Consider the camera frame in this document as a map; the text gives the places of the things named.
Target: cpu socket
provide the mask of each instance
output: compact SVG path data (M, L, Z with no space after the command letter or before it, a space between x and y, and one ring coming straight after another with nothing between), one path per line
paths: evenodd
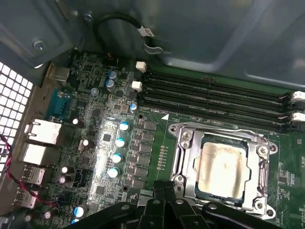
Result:
M272 219L267 205L269 156L276 144L249 130L199 123L169 126L177 138L172 180L177 196L198 206L219 201L261 219Z

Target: green circuit board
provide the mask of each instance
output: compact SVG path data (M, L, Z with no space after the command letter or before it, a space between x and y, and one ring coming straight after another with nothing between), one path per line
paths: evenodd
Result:
M74 118L84 120L85 127L76 130L70 147L61 148L59 163L54 167L51 185L49 185L47 199L55 199L58 194L69 193L69 203L61 206L61 213L52 220L38 219L31 226L37 229L64 228L74 219L73 210L78 205L85 205L88 209L83 217L117 203L126 201L136 204L142 197L152 197L152 187L155 180L169 180L171 178L172 163L176 139L167 129L169 125L179 122L209 123L201 118L167 113L153 108L140 108L131 113L128 88L134 74L135 62L118 61L114 66L103 63L95 55L83 53L74 57L71 77L77 79L76 91L66 91L71 95L69 109L63 118L65 125L72 125ZM151 66L154 70L200 79L211 79L230 85L261 91L283 94L285 89L243 82L235 79L194 73L191 71L170 67ZM116 89L109 92L105 87L108 72L116 71L119 80ZM98 94L92 95L91 89L97 88ZM122 121L126 121L128 131L120 130ZM155 125L155 129L145 129L145 123ZM270 157L269 168L269 205L276 210L273 223L283 228L301 229L305 227L305 151L302 144L302 133L291 132L278 134L255 130L266 134L270 140L277 143L279 152ZM141 140L139 135L148 134L148 140ZM124 138L127 145L124 148L115 146L118 137ZM79 150L80 141L90 139L95 146ZM141 145L150 150L141 152ZM119 153L124 160L114 164L111 155ZM138 163L138 156L149 158L149 163ZM59 185L58 179L63 166L73 166L84 171L83 184L74 187L70 184ZM120 176L110 178L108 169L116 167ZM48 206L37 208L41 213L47 211Z

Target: white slot latch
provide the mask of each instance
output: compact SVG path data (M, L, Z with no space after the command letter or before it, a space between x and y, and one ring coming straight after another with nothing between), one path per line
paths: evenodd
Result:
M305 122L305 114L300 112L293 113L291 120L295 122Z
M142 91L142 83L138 81L133 81L132 82L132 89L141 92Z
M292 94L292 101L304 101L305 100L305 92L297 91Z
M136 64L135 68L144 73L144 72L146 72L146 63L141 62L141 61L137 61L137 64Z

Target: red and black wire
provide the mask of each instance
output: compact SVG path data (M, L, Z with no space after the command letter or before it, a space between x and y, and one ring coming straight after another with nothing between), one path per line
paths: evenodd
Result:
M5 167L4 167L4 170L2 171L2 173L6 173L8 178L12 179L15 183L20 185L20 187L23 188L25 191L27 191L31 196L35 197L38 202L43 203L43 204L47 204L47 205L51 205L52 207L55 207L56 206L56 202L45 201L45 200L41 199L36 193L31 191L25 185L25 183L23 183L21 180L16 179L13 176L13 174L10 172L10 166L11 166L11 163L12 163L12 160L13 160L12 147L8 143L6 137L3 136L2 134L0 134L0 139L1 139L2 142L4 142L4 145L5 145L5 147L6 147L7 151L8 151L8 158L7 158L7 161L5 163Z

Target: white grille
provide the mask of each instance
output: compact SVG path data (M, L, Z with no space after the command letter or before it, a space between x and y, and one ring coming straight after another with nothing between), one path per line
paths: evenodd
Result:
M0 62L0 133L13 144L33 84ZM5 153L0 143L0 153ZM0 155L0 171L7 157Z

